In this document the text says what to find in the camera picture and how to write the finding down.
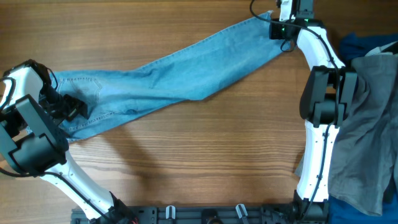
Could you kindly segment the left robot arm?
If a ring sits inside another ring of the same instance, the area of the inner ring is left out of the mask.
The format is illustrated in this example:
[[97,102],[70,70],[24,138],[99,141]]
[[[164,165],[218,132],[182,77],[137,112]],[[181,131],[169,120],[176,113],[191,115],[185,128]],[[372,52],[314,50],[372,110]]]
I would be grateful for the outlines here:
[[63,121],[88,117],[85,102],[61,95],[48,67],[28,59],[1,78],[1,155],[11,170],[2,174],[40,177],[60,189],[84,212],[89,223],[138,223],[139,218],[110,191],[99,186],[69,153]]

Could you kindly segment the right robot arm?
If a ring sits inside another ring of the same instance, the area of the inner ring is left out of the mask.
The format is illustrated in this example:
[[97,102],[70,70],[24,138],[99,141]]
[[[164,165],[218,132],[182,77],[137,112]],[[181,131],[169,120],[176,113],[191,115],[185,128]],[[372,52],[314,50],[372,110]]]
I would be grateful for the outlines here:
[[348,116],[358,77],[333,51],[323,22],[314,18],[313,1],[276,4],[280,16],[271,20],[269,37],[298,47],[310,68],[299,105],[305,121],[305,152],[289,222],[327,223],[333,146]]

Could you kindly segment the light blue denim jeans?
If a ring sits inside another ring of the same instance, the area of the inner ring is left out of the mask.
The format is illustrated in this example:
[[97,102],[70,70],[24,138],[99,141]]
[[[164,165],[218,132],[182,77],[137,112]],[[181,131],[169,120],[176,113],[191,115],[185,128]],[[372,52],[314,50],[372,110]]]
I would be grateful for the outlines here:
[[88,118],[63,121],[79,141],[182,101],[201,101],[281,54],[269,38],[271,12],[229,26],[189,47],[133,70],[55,72],[57,91],[88,105]]

